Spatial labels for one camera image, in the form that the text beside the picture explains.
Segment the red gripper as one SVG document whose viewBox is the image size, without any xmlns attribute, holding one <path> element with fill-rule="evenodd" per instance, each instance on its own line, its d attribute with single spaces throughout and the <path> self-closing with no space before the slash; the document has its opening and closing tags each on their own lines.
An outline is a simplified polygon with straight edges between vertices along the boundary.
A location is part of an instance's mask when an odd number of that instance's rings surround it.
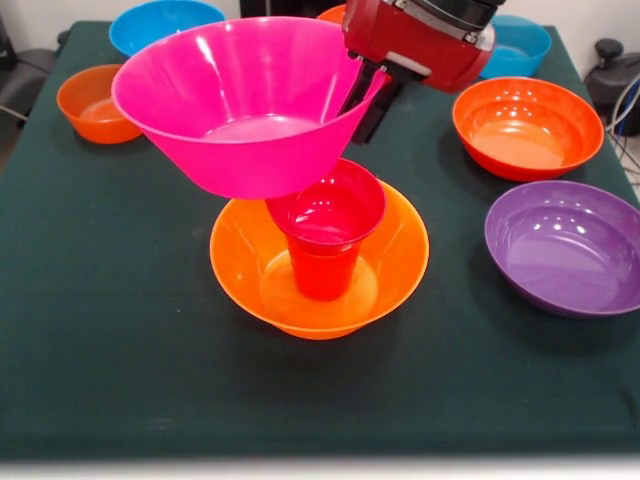
<svg viewBox="0 0 640 480">
<path fill-rule="evenodd" d="M 371 141 L 403 88 L 388 76 L 375 95 L 376 65 L 397 65 L 426 86 L 458 92 L 489 61 L 496 42 L 495 14 L 494 1 L 348 1 L 345 46 L 364 58 L 336 114 L 355 112 L 362 118 L 351 141 Z"/>
</svg>

